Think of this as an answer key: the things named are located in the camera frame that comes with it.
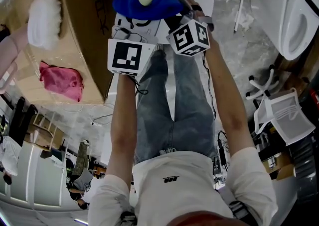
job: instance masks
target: red object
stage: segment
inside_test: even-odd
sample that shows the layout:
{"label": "red object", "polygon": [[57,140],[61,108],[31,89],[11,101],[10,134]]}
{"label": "red object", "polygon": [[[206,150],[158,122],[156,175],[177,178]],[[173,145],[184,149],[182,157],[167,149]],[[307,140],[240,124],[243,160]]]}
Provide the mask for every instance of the red object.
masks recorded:
{"label": "red object", "polygon": [[49,66],[42,61],[40,74],[40,81],[44,82],[46,90],[64,95],[76,102],[81,101],[84,86],[81,74],[77,70]]}
{"label": "red object", "polygon": [[311,88],[309,93],[310,93],[313,101],[315,102],[318,110],[319,110],[319,96],[318,96],[317,92],[314,89]]}

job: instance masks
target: toilet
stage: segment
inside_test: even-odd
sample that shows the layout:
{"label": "toilet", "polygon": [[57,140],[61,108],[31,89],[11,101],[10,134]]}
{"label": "toilet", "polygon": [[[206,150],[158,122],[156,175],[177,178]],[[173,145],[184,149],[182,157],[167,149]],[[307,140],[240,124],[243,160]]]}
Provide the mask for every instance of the toilet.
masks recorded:
{"label": "toilet", "polygon": [[287,59],[300,56],[319,26],[319,0],[251,0],[256,21]]}

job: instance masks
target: black pants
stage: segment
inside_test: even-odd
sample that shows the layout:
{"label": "black pants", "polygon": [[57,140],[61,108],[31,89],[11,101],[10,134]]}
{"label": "black pants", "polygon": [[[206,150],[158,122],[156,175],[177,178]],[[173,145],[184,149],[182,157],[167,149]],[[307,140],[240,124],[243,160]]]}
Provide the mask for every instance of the black pants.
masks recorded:
{"label": "black pants", "polygon": [[30,125],[31,119],[36,114],[35,106],[31,105],[23,117],[24,102],[25,99],[21,97],[16,105],[15,113],[9,131],[9,137],[11,137],[21,147],[23,145],[23,141]]}

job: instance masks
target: camouflage pants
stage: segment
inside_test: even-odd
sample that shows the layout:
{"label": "camouflage pants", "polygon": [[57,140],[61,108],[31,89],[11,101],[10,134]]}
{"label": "camouflage pants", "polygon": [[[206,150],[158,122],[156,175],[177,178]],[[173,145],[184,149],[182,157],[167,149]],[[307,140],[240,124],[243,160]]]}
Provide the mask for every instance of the camouflage pants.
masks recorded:
{"label": "camouflage pants", "polygon": [[75,167],[72,171],[72,175],[80,176],[84,168],[88,167],[88,146],[83,142],[80,143],[78,157],[76,159]]}

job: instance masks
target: white marker cube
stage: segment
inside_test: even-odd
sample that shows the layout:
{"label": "white marker cube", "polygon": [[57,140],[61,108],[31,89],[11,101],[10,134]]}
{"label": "white marker cube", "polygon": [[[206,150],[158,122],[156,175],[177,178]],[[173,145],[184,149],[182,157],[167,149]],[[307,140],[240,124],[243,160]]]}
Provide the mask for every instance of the white marker cube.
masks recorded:
{"label": "white marker cube", "polygon": [[210,48],[207,23],[196,20],[189,21],[166,38],[176,54],[192,57]]}
{"label": "white marker cube", "polygon": [[108,70],[114,74],[138,76],[149,61],[153,44],[109,39]]}

